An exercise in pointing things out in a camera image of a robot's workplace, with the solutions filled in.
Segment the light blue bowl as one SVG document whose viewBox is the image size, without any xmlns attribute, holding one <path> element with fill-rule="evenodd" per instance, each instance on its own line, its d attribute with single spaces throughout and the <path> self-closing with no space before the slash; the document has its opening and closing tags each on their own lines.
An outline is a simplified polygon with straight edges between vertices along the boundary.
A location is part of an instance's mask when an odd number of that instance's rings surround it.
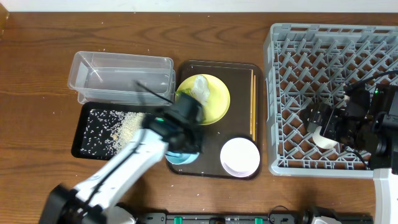
<svg viewBox="0 0 398 224">
<path fill-rule="evenodd" d="M 184 165 L 192 163 L 198 158 L 199 155 L 199 152 L 195 154 L 167 152 L 165 157 L 173 165 Z"/>
</svg>

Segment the white paper cup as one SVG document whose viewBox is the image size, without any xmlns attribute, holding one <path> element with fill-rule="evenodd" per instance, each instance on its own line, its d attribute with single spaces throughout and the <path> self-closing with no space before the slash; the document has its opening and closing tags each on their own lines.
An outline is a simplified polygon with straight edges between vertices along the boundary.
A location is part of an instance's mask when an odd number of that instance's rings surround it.
<svg viewBox="0 0 398 224">
<path fill-rule="evenodd" d="M 338 142 L 321 136 L 320 135 L 321 129 L 322 129 L 321 126 L 317 127 L 315 132 L 312 134 L 312 139 L 314 143 L 317 145 L 317 147 L 320 147 L 322 149 L 334 148 L 338 144 Z"/>
</svg>

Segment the leftover rice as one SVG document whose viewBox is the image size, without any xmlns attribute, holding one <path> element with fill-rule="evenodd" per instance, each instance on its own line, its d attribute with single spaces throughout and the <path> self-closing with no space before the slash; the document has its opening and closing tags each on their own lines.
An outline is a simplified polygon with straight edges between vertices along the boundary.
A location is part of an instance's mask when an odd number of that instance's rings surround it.
<svg viewBox="0 0 398 224">
<path fill-rule="evenodd" d="M 80 153 L 109 159 L 121 151 L 141 128 L 144 113 L 92 109 L 83 133 Z"/>
</svg>

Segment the yellow green snack wrapper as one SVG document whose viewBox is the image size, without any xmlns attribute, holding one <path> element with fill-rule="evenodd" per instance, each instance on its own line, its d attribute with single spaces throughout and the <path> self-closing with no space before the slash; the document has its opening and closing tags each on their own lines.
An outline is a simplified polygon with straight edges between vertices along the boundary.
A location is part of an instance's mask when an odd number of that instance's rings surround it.
<svg viewBox="0 0 398 224">
<path fill-rule="evenodd" d="M 186 94 L 186 95 L 192 96 L 191 91 L 192 91 L 191 88 L 186 88 L 186 89 L 182 89 L 182 90 L 177 90 L 177 91 L 175 92 L 175 94 L 176 94 L 176 96 L 180 96 L 180 95 L 182 95 L 182 94 L 184 93 L 184 94 Z"/>
</svg>

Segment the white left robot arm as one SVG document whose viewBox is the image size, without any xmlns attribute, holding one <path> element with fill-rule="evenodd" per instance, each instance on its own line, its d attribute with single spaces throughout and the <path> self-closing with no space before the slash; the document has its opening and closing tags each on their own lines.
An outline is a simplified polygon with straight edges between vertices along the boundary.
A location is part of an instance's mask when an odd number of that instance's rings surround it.
<svg viewBox="0 0 398 224">
<path fill-rule="evenodd" d="M 193 147 L 200 115 L 172 111 L 148 114 L 142 128 L 127 146 L 98 172 L 72 189 L 56 186 L 49 194 L 40 223 L 110 223 L 111 219 L 134 223 L 127 212 L 115 212 L 116 204 L 134 183 L 167 151 L 186 152 Z"/>
</svg>

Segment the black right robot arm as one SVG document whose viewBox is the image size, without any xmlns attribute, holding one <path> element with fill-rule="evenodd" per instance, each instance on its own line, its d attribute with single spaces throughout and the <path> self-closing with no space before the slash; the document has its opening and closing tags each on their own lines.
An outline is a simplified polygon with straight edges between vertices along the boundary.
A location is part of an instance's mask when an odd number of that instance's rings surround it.
<svg viewBox="0 0 398 224">
<path fill-rule="evenodd" d="M 373 93 L 362 83 L 345 87 L 346 108 L 315 103 L 300 112 L 310 133 L 370 153 L 376 191 L 375 223 L 397 223 L 397 87 L 378 84 Z"/>
</svg>

